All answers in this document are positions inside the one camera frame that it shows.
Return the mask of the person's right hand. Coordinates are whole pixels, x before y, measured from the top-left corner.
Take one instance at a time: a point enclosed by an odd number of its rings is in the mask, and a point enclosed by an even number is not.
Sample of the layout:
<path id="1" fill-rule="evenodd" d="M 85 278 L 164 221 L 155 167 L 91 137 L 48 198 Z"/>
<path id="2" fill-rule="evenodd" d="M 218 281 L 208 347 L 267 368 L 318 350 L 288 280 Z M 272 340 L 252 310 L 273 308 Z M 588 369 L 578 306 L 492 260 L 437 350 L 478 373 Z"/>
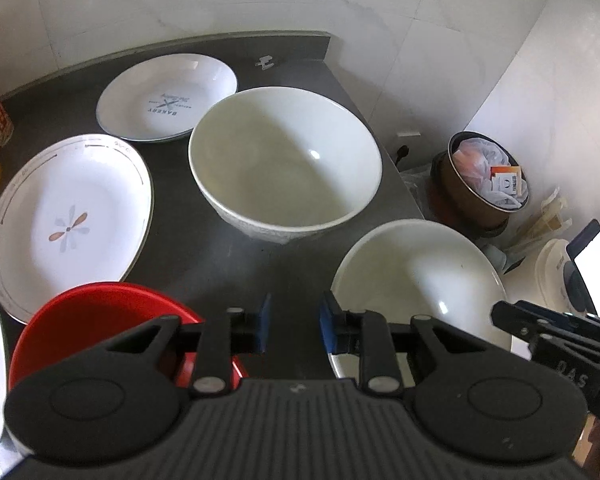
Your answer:
<path id="1" fill-rule="evenodd" d="M 583 469 L 600 479 L 600 421 L 593 415 L 588 416 L 573 456 Z"/>

